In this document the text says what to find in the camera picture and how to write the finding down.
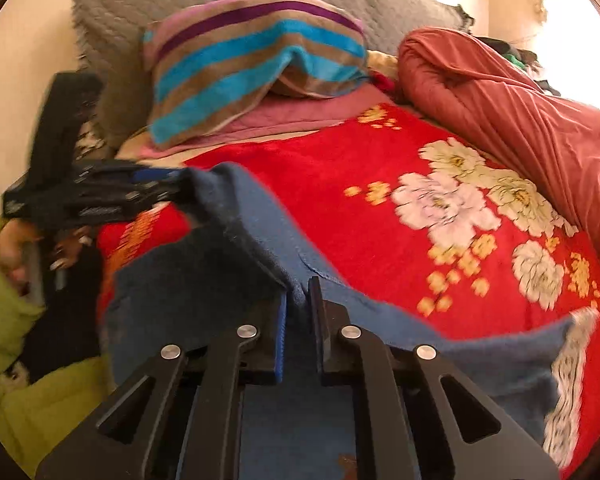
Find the left forearm green sleeve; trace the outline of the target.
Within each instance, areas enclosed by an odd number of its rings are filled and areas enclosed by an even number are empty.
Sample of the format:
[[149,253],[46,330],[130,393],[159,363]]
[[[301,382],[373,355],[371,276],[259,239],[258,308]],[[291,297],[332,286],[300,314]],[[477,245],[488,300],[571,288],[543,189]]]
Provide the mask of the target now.
[[66,282],[50,302],[32,297],[24,264],[24,246],[37,241],[34,226],[0,218],[0,442],[28,477],[111,391],[92,233],[77,229],[54,248],[52,267]]

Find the left hand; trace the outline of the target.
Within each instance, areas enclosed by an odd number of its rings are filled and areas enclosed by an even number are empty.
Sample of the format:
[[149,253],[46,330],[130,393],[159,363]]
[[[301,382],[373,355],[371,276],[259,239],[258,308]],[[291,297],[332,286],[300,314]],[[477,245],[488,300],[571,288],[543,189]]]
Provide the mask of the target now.
[[0,271],[20,296],[24,296],[32,283],[42,278],[42,269],[65,270],[79,259],[84,246],[92,244],[88,226],[63,232],[61,238],[43,257],[41,244],[44,237],[36,227],[21,219],[8,220],[0,231]]

